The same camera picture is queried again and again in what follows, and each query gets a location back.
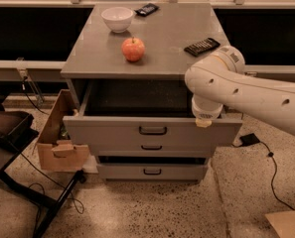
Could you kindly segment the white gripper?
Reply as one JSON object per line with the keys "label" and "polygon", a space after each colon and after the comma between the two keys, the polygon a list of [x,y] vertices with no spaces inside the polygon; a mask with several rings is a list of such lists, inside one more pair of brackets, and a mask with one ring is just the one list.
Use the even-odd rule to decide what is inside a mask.
{"label": "white gripper", "polygon": [[196,125],[200,128],[208,128],[212,125],[211,120],[217,119],[222,111],[223,105],[212,102],[206,98],[194,95],[192,98],[192,112],[196,119]]}

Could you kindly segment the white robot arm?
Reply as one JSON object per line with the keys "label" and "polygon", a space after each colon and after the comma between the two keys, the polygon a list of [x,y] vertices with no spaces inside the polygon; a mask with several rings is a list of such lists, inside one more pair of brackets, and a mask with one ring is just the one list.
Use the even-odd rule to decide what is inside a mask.
{"label": "white robot arm", "polygon": [[295,136],[295,83],[247,76],[245,60],[223,46],[185,73],[195,117],[215,120],[225,105]]}

